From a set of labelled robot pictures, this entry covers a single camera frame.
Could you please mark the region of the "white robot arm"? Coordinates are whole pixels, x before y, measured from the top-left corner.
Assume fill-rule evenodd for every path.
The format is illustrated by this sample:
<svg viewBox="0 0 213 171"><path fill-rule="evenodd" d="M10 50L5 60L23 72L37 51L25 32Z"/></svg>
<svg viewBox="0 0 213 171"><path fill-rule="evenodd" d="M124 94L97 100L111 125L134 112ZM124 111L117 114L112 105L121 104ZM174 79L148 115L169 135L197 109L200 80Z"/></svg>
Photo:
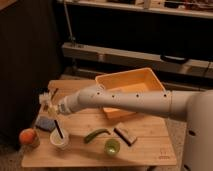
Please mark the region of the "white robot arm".
<svg viewBox="0 0 213 171"><path fill-rule="evenodd" d="M213 90L113 92L95 84L59 100L68 115L86 108L117 108L187 122L181 171L213 171Z"/></svg>

